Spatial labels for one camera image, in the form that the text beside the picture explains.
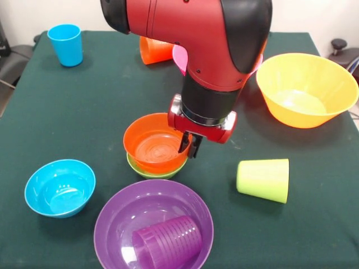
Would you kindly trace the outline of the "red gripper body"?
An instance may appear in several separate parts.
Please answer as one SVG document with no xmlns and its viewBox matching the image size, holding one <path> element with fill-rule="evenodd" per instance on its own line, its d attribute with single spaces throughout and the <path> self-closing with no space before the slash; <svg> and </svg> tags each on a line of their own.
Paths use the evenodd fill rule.
<svg viewBox="0 0 359 269">
<path fill-rule="evenodd" d="M 217 126 L 206 126 L 194 122 L 182 111 L 182 99 L 180 94 L 175 94 L 168 111 L 168 125 L 182 133 L 206 137 L 207 140 L 217 143 L 226 143 L 235 130 L 237 113 L 231 111 L 224 122 Z"/>
</svg>

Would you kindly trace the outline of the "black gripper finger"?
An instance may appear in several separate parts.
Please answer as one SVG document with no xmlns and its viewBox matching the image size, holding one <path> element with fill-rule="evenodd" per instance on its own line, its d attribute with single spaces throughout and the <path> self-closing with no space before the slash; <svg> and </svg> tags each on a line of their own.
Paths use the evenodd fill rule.
<svg viewBox="0 0 359 269">
<path fill-rule="evenodd" d="M 188 147 L 189 144 L 190 144 L 190 142 L 189 142 L 189 133 L 184 132 L 183 136 L 182 136 L 182 139 L 181 139 L 181 143 L 180 143 L 178 152 L 179 153 L 184 152 L 184 150 Z"/>
<path fill-rule="evenodd" d="M 189 159 L 193 159 L 197 156 L 200 145 L 201 145 L 201 136 L 193 136 L 192 142 L 188 150 Z"/>
</svg>

